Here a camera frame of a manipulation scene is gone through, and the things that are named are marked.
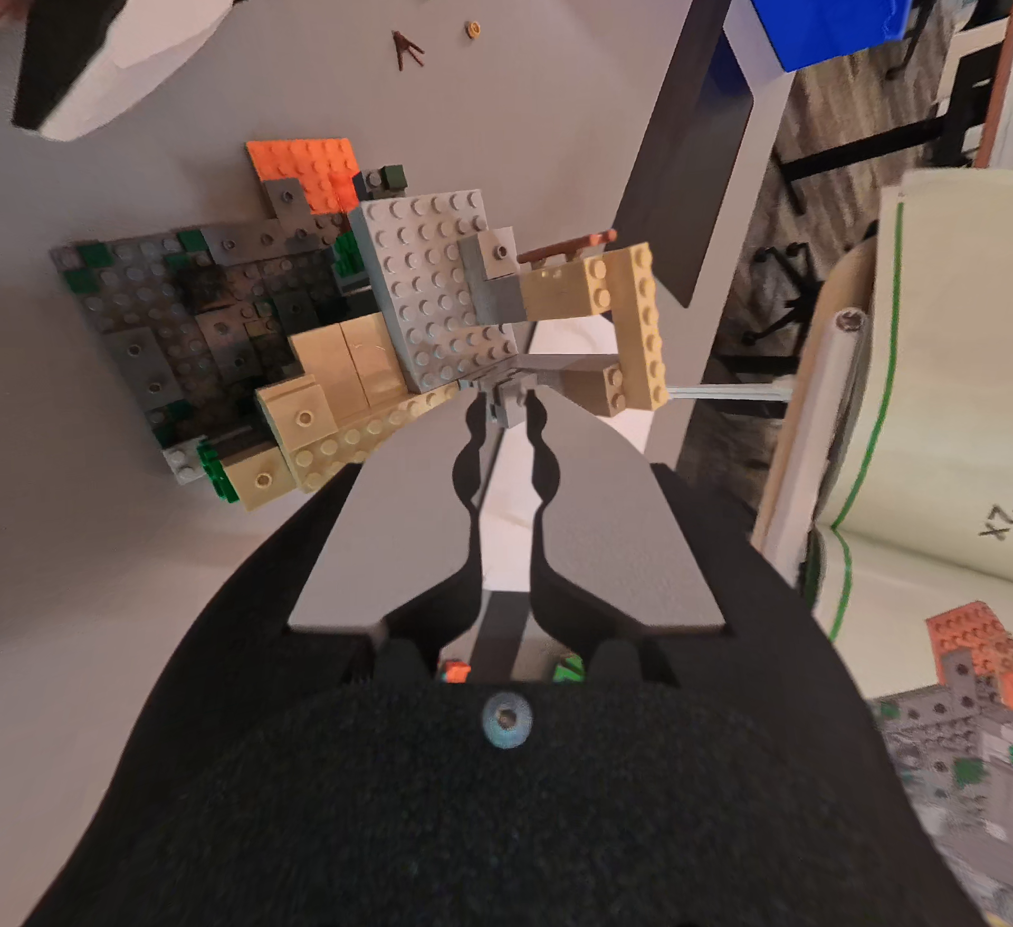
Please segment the grey striped small brick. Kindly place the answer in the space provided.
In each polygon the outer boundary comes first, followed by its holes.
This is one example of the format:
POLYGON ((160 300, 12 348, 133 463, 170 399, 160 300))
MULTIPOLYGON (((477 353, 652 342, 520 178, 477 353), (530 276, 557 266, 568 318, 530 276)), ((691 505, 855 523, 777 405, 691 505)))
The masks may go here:
POLYGON ((527 421, 527 401, 533 385, 531 375, 513 375, 488 392, 491 416, 502 429, 510 429, 527 421))

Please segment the black table frame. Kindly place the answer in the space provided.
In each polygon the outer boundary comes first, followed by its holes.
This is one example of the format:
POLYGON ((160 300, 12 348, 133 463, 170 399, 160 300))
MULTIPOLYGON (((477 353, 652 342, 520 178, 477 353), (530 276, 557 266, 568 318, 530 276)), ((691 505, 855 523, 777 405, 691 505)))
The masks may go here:
POLYGON ((929 117, 792 161, 772 153, 793 214, 805 214, 801 181, 908 149, 929 147, 931 166, 1000 162, 1011 123, 1010 83, 1011 16, 955 34, 929 117))

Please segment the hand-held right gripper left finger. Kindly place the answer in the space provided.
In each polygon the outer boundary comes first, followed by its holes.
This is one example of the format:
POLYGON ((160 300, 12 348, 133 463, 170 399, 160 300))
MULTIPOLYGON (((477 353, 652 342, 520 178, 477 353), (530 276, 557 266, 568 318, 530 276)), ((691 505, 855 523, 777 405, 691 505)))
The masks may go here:
POLYGON ((384 633, 428 668, 476 621, 483 396, 457 395, 361 465, 290 618, 295 629, 384 633))

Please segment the open instruction booklet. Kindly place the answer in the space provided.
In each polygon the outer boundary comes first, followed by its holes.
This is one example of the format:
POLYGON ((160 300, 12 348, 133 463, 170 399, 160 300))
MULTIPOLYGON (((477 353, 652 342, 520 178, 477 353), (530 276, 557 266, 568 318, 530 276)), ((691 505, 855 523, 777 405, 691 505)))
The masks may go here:
POLYGON ((922 828, 1011 925, 1012 174, 881 199, 860 399, 817 519, 815 617, 922 828))

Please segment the grey desk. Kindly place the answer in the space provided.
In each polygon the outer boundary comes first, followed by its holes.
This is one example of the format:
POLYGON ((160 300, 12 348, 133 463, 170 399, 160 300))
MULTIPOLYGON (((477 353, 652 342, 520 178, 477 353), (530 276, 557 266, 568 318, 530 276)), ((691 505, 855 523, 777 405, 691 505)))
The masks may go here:
POLYGON ((49 250, 258 218, 255 138, 344 137, 412 192, 478 186, 523 249, 605 228, 691 3, 249 0, 71 143, 10 127, 2 33, 2 925, 73 851, 196 615, 302 501, 178 486, 49 250), (398 71, 392 31, 424 67, 398 71))

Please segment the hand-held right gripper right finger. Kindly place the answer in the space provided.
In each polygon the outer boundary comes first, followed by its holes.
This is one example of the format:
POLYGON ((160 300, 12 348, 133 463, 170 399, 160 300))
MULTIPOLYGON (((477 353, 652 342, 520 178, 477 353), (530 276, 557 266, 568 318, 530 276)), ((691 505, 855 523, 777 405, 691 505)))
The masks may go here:
POLYGON ((641 447, 564 397, 528 397, 530 603, 586 659, 601 642, 712 633, 725 620, 641 447))

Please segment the toy brick building model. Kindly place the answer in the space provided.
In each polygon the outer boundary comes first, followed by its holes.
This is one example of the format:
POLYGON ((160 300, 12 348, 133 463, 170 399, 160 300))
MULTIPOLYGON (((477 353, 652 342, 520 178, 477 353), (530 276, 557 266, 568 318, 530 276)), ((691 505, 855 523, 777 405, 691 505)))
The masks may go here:
POLYGON ((253 512, 312 494, 459 391, 513 375, 586 412, 668 400, 652 250, 519 253, 480 189, 412 195, 344 138, 246 144, 263 220, 50 253, 177 483, 253 512))

